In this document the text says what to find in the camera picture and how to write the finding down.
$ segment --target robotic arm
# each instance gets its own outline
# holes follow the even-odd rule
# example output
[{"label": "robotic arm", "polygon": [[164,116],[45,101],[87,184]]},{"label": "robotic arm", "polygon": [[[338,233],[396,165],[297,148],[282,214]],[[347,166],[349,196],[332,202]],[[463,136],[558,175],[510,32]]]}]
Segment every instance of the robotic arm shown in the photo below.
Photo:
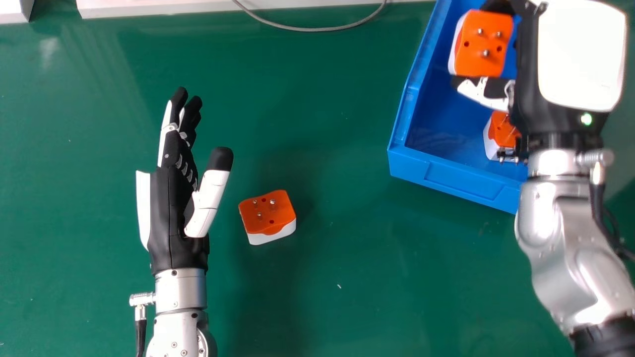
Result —
[{"label": "robotic arm", "polygon": [[155,291],[130,297],[135,308],[137,357],[145,350],[146,306],[156,305],[154,336],[148,356],[216,356],[208,330],[205,274],[208,230],[225,190],[234,155],[229,148],[212,151],[198,181],[192,156],[203,103],[187,102],[179,88],[168,102],[159,138],[157,168],[137,172],[137,213],[143,246],[150,253]]},{"label": "robotic arm", "polygon": [[457,90],[505,107],[528,159],[515,233],[534,291],[577,356],[635,356],[635,290],[620,257],[635,257],[607,227],[613,153],[601,130],[622,95],[628,19],[593,0],[488,1],[520,16],[515,80],[453,78]]}]

